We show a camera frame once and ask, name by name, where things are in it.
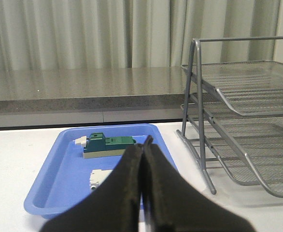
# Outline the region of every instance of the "metal frame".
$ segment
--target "metal frame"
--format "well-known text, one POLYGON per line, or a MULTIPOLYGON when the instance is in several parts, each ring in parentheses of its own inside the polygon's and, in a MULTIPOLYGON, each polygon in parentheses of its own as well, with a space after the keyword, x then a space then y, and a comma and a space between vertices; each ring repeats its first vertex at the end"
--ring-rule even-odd
MULTIPOLYGON (((239 156, 239 158, 252 170, 255 176, 258 179, 258 182, 264 187, 264 189, 274 195, 276 197, 283 197, 283 193, 276 192, 269 187, 269 185, 265 182, 262 178, 261 174, 259 173, 258 169, 253 164, 250 156, 243 150, 240 144, 231 136, 228 131, 220 124, 220 121, 214 118, 210 112, 204 109, 203 106, 203 89, 208 89, 207 83, 203 82, 202 80, 202 60, 201 60, 201 43, 202 42, 223 42, 223 41, 256 41, 256 40, 283 40, 283 36, 272 36, 272 37, 246 37, 246 38, 221 38, 221 39, 193 39, 190 45, 189 51, 189 62, 186 70, 186 87, 184 93, 184 107, 183 107, 183 121, 182 121, 182 130, 177 130, 177 133, 182 138, 184 143, 189 147, 191 152, 193 153, 194 157, 196 158, 202 174, 210 188, 212 194, 216 194, 216 189, 209 177, 206 168, 206 155, 205 155, 205 145, 207 145, 218 161, 222 164, 223 168, 227 172, 227 174, 235 181, 231 172, 228 170, 228 167, 224 164, 220 155, 216 152, 215 149, 211 146, 211 143, 205 136, 205 129, 204 129, 204 117, 210 122, 210 124, 217 130, 217 132, 225 139, 227 144, 235 151, 235 153, 239 156), (192 73, 193 69, 193 59, 194 54, 197 54, 197 63, 196 63, 196 73, 192 73), (186 130, 186 122, 189 120, 188 118, 188 106, 189 106, 189 98, 190 98, 190 84, 192 81, 192 77, 194 78, 197 84, 197 106, 198 106, 198 125, 194 123, 194 126, 198 128, 199 133, 199 145, 200 145, 200 154, 196 151, 193 145, 185 136, 186 130)), ((269 115, 268 113, 261 113, 259 115, 269 115)))

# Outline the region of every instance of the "metal mesh tray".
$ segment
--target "metal mesh tray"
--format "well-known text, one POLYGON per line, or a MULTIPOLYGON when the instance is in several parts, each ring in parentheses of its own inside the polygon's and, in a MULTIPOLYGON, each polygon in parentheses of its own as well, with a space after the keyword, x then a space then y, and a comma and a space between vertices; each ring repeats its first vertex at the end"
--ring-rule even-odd
POLYGON ((227 119, 220 123, 252 163, 231 147, 214 125, 206 123, 208 146, 219 157, 229 176, 241 185, 260 183, 272 195, 283 197, 283 117, 227 119))
POLYGON ((202 65, 203 88, 242 116, 283 114, 283 64, 248 61, 202 65))

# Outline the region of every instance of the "curtain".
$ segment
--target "curtain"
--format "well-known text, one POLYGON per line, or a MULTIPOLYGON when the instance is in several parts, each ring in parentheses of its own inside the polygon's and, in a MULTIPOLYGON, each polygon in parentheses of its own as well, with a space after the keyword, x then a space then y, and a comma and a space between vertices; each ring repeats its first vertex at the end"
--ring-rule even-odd
MULTIPOLYGON (((180 66, 193 37, 276 35, 282 3, 0 0, 0 71, 180 66)), ((274 47, 274 41, 205 43, 202 57, 272 59, 274 47)))

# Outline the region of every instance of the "white table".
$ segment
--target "white table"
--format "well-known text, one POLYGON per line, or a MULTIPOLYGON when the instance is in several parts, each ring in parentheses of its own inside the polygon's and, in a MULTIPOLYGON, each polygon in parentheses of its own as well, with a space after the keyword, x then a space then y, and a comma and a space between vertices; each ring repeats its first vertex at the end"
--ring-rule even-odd
MULTIPOLYGON (((222 168, 209 169, 218 190, 216 195, 211 195, 195 160, 176 134, 181 123, 155 125, 179 172, 191 185, 216 203, 250 220, 258 232, 283 232, 283 199, 270 196, 260 186, 235 184, 222 168)), ((28 214, 23 201, 56 137, 65 129, 0 131, 0 232, 37 232, 46 221, 28 214)), ((198 136, 189 128, 187 133, 192 138, 198 136)))

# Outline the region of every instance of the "curtain fold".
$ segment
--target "curtain fold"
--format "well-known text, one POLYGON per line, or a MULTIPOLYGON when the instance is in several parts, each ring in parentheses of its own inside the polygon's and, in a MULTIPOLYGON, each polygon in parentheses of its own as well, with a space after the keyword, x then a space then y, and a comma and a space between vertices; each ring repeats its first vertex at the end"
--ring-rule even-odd
MULTIPOLYGON (((0 0, 0 71, 180 66, 194 37, 282 34, 280 5, 283 0, 0 0)), ((203 43, 202 57, 270 59, 277 47, 274 41, 203 43)))

